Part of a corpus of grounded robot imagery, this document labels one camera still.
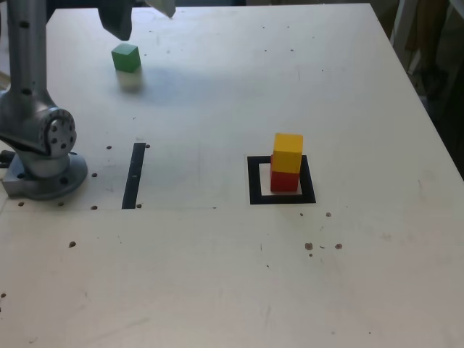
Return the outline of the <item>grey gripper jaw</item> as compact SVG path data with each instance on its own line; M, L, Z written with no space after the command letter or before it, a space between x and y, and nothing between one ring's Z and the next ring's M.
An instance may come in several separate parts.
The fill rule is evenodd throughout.
M131 1L107 0L99 4L99 18L103 28L119 40L131 36Z
M172 18L175 14L175 0L145 0L144 2L168 18Z

